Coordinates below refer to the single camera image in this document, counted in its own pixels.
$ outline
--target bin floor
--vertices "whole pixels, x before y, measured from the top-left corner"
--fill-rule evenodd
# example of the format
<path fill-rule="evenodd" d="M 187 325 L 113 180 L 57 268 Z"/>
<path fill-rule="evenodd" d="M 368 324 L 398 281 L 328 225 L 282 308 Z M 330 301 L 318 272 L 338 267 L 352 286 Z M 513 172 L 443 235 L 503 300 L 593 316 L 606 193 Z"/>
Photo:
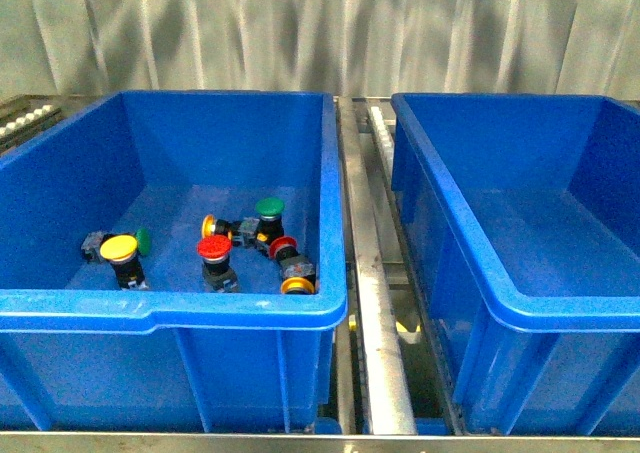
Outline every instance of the bin floor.
<path fill-rule="evenodd" d="M 285 202 L 285 232 L 298 240 L 305 251 L 307 228 L 317 228 L 317 218 L 310 218 L 309 192 L 303 188 L 255 188 L 241 191 L 212 186 L 147 186 L 110 230 L 116 233 L 149 229 L 151 254 L 141 259 L 152 290 L 206 291 L 202 278 L 202 260 L 196 253 L 200 226 L 207 214 L 228 221 L 255 217 L 255 203 L 268 196 Z M 275 262 L 255 249 L 234 248 L 231 266 L 238 275 L 241 291 L 280 293 L 280 275 Z M 67 289 L 111 290 L 117 288 L 110 265 L 84 264 L 66 285 Z"/>
<path fill-rule="evenodd" d="M 638 256 L 570 192 L 470 190 L 465 197 L 521 293 L 638 294 Z"/>

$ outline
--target empty blue bin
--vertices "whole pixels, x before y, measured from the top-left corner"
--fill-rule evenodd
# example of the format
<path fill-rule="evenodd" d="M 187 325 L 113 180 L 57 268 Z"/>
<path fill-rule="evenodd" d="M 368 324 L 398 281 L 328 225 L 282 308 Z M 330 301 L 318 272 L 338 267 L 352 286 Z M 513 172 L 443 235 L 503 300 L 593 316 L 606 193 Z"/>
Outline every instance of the empty blue bin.
<path fill-rule="evenodd" d="M 267 432 L 328 400 L 346 312 L 332 97 L 127 92 L 0 158 L 3 429 Z M 275 262 L 235 248 L 242 293 L 205 293 L 206 214 L 283 224 L 317 265 L 313 296 L 280 294 Z M 86 264 L 90 231 L 146 227 L 150 291 Z"/>
<path fill-rule="evenodd" d="M 472 433 L 640 434 L 640 114 L 399 94 L 393 188 Z"/>

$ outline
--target gray curtain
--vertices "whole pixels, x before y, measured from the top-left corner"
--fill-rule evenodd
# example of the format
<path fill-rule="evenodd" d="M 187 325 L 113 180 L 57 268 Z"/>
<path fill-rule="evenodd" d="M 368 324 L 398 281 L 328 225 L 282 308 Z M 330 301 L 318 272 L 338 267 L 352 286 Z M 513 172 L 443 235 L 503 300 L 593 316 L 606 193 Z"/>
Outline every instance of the gray curtain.
<path fill-rule="evenodd" d="M 120 89 L 640 98 L 640 0 L 0 0 L 0 97 Z"/>

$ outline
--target yellow push button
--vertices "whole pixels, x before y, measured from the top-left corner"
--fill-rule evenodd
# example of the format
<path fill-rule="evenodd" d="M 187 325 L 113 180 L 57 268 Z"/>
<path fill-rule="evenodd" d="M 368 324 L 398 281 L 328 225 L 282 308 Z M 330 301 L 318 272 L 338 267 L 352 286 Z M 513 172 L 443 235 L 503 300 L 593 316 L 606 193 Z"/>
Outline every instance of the yellow push button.
<path fill-rule="evenodd" d="M 120 261 L 132 256 L 138 248 L 138 240 L 131 235 L 118 235 L 109 238 L 100 247 L 105 260 Z"/>
<path fill-rule="evenodd" d="M 211 236 L 211 228 L 213 227 L 215 221 L 216 219 L 213 217 L 213 215 L 207 215 L 204 217 L 204 220 L 202 220 L 202 229 L 200 230 L 203 238 Z"/>
<path fill-rule="evenodd" d="M 311 294 L 315 293 L 315 288 L 311 282 L 306 278 L 299 277 L 289 278 L 282 282 L 280 286 L 281 293 L 287 294 L 291 290 L 305 290 Z"/>

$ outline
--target metal rail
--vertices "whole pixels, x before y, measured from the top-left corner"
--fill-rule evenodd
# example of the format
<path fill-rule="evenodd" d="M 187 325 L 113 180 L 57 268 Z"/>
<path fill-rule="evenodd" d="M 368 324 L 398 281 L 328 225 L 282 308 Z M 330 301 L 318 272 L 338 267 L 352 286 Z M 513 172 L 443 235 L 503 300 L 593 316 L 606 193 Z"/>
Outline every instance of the metal rail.
<path fill-rule="evenodd" d="M 359 328 L 368 396 L 369 431 L 376 435 L 415 435 L 416 426 L 402 366 L 395 316 L 382 265 L 373 203 L 353 103 L 338 100 L 344 181 L 351 217 Z"/>
<path fill-rule="evenodd" d="M 617 438 L 0 433 L 3 453 L 632 453 Z"/>
<path fill-rule="evenodd" d="M 383 163 L 382 170 L 387 199 L 390 204 L 395 205 L 395 194 L 391 190 L 391 173 L 393 172 L 393 163 L 389 162 L 389 158 L 393 158 L 394 141 L 387 131 L 385 123 L 386 119 L 382 116 L 382 111 L 378 106 L 379 101 L 367 101 L 367 103 L 367 112 L 369 114 L 371 123 L 373 143 L 376 147 L 376 150 L 378 151 L 380 161 Z M 442 414 L 445 422 L 447 423 L 451 431 L 453 431 L 453 433 L 456 435 L 461 435 L 465 431 L 462 414 L 459 411 L 459 408 L 457 408 L 453 403 L 453 400 L 451 398 L 451 376 L 446 368 L 446 362 L 443 361 L 444 355 L 441 353 L 440 342 L 437 335 L 435 334 L 434 329 L 431 327 L 431 321 L 426 312 L 424 302 L 418 298 L 419 289 L 417 287 L 416 275 L 409 261 L 409 248 L 404 236 L 404 232 L 402 231 L 402 225 L 400 223 L 400 218 L 398 217 L 397 211 L 398 210 L 396 208 L 391 208 L 391 216 L 396 229 L 398 242 L 400 244 L 400 251 L 402 252 L 402 256 L 404 258 L 407 279 L 409 281 L 411 290 L 416 297 L 415 303 L 420 312 L 420 318 L 422 320 L 423 326 L 422 331 L 426 336 L 426 344 L 429 350 L 429 355 L 435 365 L 438 380 L 438 385 L 436 388 L 436 391 L 438 393 L 438 401 L 442 407 Z"/>

